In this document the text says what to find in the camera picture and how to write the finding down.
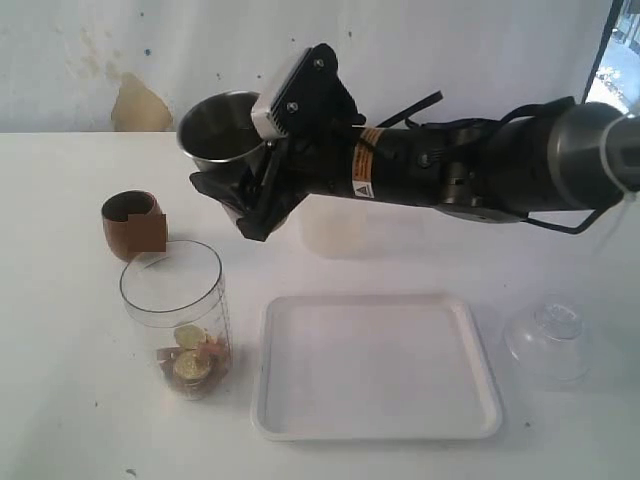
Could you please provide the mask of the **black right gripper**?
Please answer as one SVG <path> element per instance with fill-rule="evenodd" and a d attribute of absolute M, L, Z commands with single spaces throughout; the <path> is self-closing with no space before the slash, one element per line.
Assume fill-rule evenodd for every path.
<path fill-rule="evenodd" d="M 189 180 L 198 193 L 225 208 L 245 239 L 264 242 L 306 196 L 304 180 L 318 177 L 320 169 L 335 160 L 339 150 L 337 129 L 363 122 L 341 82 L 340 103 L 328 122 L 302 137 L 274 141 L 261 138 L 266 152 L 255 172 L 249 168 L 241 173 L 210 170 L 192 173 Z"/>

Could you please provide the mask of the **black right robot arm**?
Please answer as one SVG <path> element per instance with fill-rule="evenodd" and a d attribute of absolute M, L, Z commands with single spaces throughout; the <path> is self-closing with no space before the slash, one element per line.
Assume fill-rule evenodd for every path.
<path fill-rule="evenodd" d="M 494 120 L 465 118 L 399 129 L 364 124 L 338 79 L 296 80 L 272 105 L 284 138 L 256 167 L 199 172 L 194 188 L 263 241 L 311 195 L 412 207 L 485 223 L 538 224 L 538 214 L 583 211 L 582 233 L 639 191 L 639 119 L 565 97 Z"/>

